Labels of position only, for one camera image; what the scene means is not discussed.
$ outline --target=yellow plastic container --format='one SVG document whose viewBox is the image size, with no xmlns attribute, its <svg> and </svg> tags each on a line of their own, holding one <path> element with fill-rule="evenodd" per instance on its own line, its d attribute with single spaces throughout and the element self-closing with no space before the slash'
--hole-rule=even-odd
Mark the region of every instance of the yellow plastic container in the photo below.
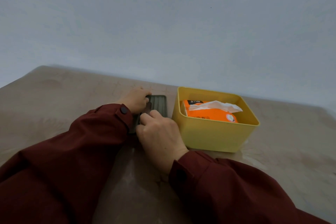
<svg viewBox="0 0 336 224">
<path fill-rule="evenodd" d="M 181 113 L 180 106 L 184 99 L 218 100 L 223 103 L 235 104 L 243 111 L 234 113 L 239 123 L 188 117 Z M 250 133 L 260 124 L 240 96 L 187 87 L 177 89 L 172 119 L 178 124 L 182 139 L 187 147 L 225 152 L 237 152 Z"/>
</svg>

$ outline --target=left hand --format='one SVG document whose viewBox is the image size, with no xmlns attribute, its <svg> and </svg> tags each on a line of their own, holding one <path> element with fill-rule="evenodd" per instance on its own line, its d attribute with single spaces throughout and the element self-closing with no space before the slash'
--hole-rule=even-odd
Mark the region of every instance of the left hand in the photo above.
<svg viewBox="0 0 336 224">
<path fill-rule="evenodd" d="M 141 113 L 149 99 L 146 96 L 151 95 L 149 90 L 144 90 L 142 87 L 137 87 L 129 91 L 129 93 L 119 99 L 116 104 L 124 104 L 131 111 L 132 114 Z"/>
</svg>

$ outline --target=orange tissue package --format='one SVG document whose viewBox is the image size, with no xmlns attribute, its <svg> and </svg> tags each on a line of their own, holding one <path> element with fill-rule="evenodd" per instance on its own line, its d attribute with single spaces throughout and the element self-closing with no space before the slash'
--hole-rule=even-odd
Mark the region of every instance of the orange tissue package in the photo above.
<svg viewBox="0 0 336 224">
<path fill-rule="evenodd" d="M 208 120 L 220 120 L 238 123 L 232 112 L 242 111 L 236 105 L 221 103 L 219 101 L 183 100 L 181 112 L 188 117 L 203 118 Z"/>
</svg>

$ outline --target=right hand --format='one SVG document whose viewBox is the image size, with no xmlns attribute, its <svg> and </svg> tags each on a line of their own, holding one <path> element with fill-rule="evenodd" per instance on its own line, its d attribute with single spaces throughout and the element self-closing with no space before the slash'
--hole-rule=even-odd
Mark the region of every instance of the right hand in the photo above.
<svg viewBox="0 0 336 224">
<path fill-rule="evenodd" d="M 179 127 L 173 120 L 164 118 L 157 110 L 140 116 L 136 134 L 151 162 L 169 174 L 174 160 L 179 160 L 188 149 L 182 141 Z"/>
</svg>

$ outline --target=red sleeve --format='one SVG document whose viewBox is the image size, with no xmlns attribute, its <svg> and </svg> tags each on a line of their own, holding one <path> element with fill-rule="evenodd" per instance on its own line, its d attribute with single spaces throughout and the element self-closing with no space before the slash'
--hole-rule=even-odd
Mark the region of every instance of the red sleeve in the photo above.
<svg viewBox="0 0 336 224">
<path fill-rule="evenodd" d="M 0 167 L 1 223 L 91 223 L 132 114 L 103 105 Z"/>
<path fill-rule="evenodd" d="M 327 223 L 296 209 L 264 172 L 200 151 L 174 161 L 169 182 L 195 223 Z"/>
</svg>

